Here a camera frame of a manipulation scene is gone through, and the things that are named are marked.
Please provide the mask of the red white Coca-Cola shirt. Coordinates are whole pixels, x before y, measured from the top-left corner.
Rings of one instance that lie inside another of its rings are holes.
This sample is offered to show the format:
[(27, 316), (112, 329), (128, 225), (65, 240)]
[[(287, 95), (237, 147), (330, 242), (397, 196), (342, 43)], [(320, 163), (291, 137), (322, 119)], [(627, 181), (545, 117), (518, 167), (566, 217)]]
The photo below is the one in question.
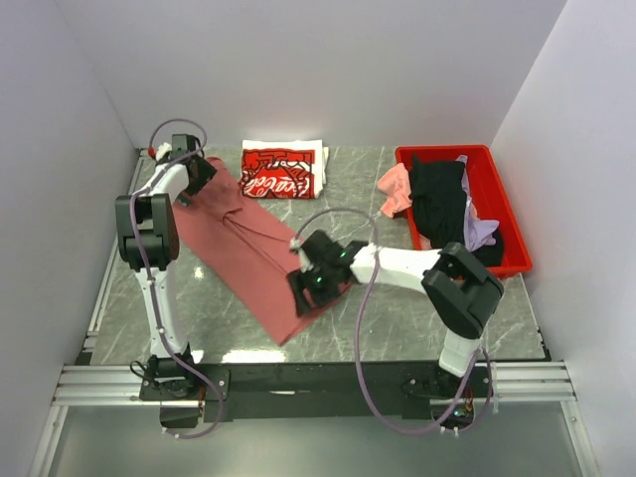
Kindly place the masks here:
[(244, 140), (239, 188), (254, 199), (318, 199), (330, 149), (322, 140)]

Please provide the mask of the dusty rose t-shirt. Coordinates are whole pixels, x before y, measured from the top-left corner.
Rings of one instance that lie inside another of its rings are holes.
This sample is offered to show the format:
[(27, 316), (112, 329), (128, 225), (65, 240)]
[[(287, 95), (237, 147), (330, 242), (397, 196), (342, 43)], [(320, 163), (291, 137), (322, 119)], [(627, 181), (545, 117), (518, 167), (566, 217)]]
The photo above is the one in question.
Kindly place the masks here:
[(279, 346), (307, 328), (326, 309), (296, 313), (287, 274), (299, 268), (289, 244), (294, 231), (242, 195), (225, 163), (209, 157), (213, 179), (188, 206), (173, 207), (181, 241), (211, 268)]

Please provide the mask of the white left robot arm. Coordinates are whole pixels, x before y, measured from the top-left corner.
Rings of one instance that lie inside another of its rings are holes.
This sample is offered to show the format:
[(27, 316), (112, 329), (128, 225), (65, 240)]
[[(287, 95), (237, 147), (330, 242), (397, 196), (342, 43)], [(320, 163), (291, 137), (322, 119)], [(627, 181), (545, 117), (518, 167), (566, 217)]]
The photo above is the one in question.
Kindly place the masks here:
[(117, 247), (134, 271), (150, 330), (150, 358), (139, 367), (143, 389), (174, 399), (205, 396), (219, 388), (196, 368), (176, 304), (175, 263), (180, 253), (173, 205), (188, 203), (215, 176), (205, 143), (175, 134), (148, 154), (155, 169), (143, 186), (115, 199)]

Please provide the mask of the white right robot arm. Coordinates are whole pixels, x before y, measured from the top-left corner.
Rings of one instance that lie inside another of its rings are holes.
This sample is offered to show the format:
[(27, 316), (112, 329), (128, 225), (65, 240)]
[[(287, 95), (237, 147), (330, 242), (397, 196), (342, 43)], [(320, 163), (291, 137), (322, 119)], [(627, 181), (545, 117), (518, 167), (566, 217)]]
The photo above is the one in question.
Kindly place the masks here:
[(290, 251), (299, 260), (299, 267), (287, 274), (299, 316), (326, 307), (353, 284), (421, 293), (446, 328), (437, 387), (457, 397), (470, 386), (470, 362), (504, 286), (464, 245), (452, 242), (442, 249), (415, 250), (354, 240), (342, 246), (316, 231), (305, 240), (293, 238)]

